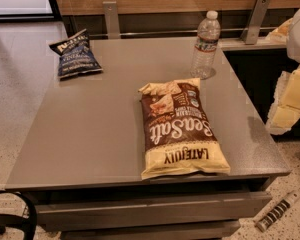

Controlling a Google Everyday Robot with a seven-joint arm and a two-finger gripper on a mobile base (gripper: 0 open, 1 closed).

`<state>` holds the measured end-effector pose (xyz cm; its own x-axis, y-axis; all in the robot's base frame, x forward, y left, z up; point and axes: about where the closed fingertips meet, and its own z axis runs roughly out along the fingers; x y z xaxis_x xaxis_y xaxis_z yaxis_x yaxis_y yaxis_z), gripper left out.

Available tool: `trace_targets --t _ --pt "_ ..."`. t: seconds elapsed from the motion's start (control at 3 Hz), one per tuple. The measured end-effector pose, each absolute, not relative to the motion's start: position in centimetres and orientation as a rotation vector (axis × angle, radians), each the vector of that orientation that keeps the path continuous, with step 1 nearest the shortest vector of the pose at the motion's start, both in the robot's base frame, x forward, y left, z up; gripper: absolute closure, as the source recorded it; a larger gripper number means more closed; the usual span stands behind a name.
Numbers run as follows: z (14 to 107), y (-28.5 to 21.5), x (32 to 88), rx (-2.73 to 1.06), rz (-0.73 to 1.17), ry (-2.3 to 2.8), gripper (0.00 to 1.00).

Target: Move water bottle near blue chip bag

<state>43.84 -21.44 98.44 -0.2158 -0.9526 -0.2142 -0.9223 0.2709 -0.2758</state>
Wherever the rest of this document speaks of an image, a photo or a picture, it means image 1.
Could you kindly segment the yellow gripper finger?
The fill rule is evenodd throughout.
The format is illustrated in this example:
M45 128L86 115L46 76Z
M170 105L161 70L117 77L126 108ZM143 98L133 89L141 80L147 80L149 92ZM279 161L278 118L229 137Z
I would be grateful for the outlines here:
M266 129L272 135L282 135L300 119L300 65L292 73L283 71L277 80L274 102L271 104Z
M292 19L286 20L282 23L279 27L271 31L267 36L266 39L268 41L285 43L288 36L288 31L290 24L292 23Z

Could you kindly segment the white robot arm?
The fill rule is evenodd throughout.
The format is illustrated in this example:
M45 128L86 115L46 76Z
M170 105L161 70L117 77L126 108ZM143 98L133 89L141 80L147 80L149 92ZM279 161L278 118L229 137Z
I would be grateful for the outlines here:
M277 80L266 122L266 129L272 135L283 135L300 119L300 9L277 32L282 30L287 31L287 55L299 66L292 73L283 71Z

